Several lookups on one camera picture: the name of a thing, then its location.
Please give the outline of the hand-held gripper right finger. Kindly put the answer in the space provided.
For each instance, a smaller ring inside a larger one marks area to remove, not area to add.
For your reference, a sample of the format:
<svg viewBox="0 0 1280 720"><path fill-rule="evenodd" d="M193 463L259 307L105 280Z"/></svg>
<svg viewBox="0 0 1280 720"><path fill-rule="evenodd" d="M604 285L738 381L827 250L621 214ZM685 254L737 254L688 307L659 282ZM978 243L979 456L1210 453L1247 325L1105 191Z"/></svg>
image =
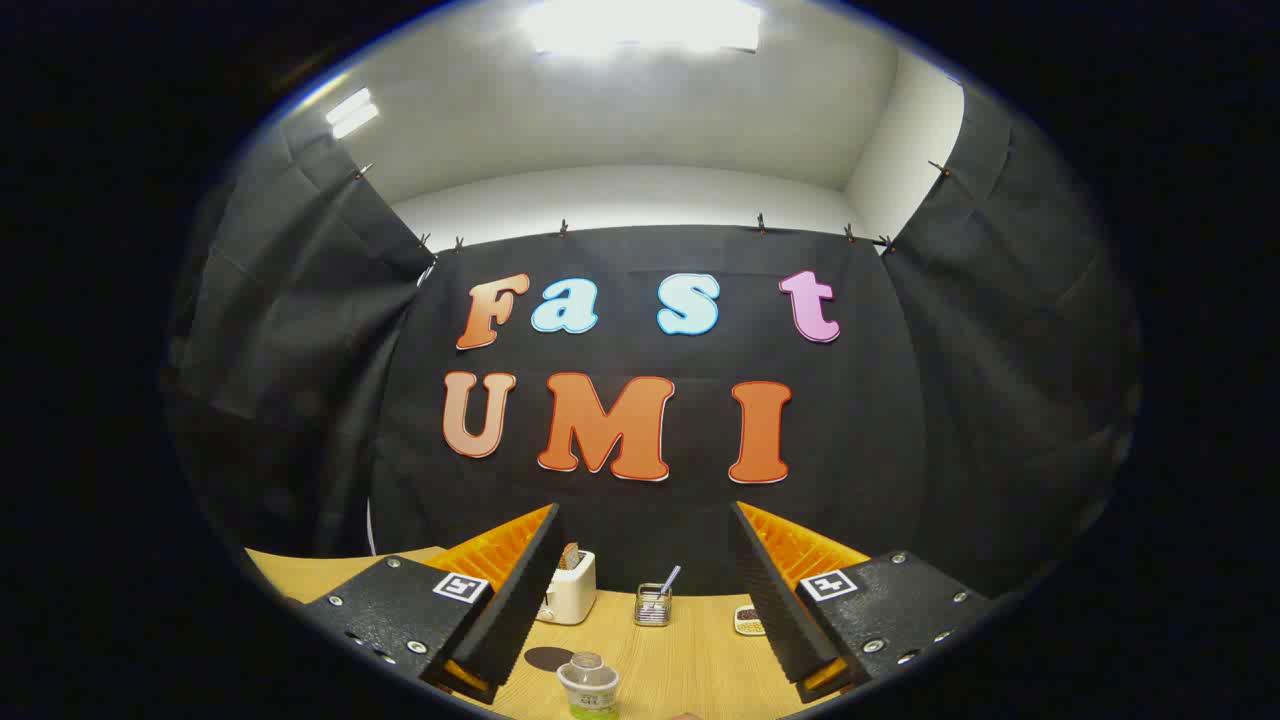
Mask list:
<svg viewBox="0 0 1280 720"><path fill-rule="evenodd" d="M993 610L914 552L868 556L744 502L730 515L737 574L805 703L924 664Z"/></svg>

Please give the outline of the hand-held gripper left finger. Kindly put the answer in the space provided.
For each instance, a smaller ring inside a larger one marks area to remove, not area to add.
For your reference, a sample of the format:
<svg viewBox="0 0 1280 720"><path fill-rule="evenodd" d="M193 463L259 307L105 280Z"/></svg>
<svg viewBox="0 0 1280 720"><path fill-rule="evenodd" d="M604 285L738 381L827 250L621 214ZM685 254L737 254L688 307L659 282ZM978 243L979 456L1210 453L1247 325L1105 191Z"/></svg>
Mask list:
<svg viewBox="0 0 1280 720"><path fill-rule="evenodd" d="M393 673L490 705L520 659L563 546L549 503L425 562L388 555L301 605Z"/></svg>

